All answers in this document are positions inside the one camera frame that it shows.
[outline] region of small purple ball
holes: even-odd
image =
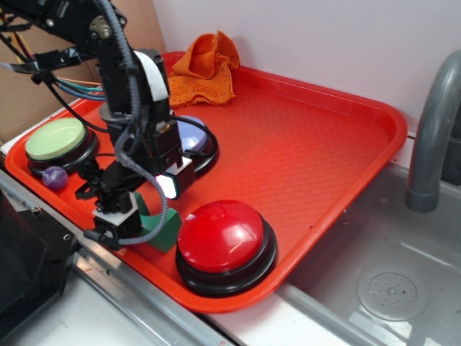
[[[58,191],[67,186],[69,176],[65,169],[51,166],[43,172],[42,181],[48,189]]]

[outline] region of stainless steel sink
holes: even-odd
[[[287,282],[386,345],[461,345],[461,189],[439,207],[404,204],[408,171],[389,164]]]

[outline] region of faucet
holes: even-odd
[[[419,213],[437,208],[440,179],[461,185],[461,50],[450,54],[431,86],[418,126],[405,203]]]

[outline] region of orange cloth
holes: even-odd
[[[235,97],[231,70],[240,66],[232,40],[221,31],[198,37],[173,65],[169,77],[173,108],[208,102],[225,105]]]

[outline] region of white wall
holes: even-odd
[[[380,100],[416,130],[461,48],[459,0],[153,0],[168,51],[222,30],[242,65]]]

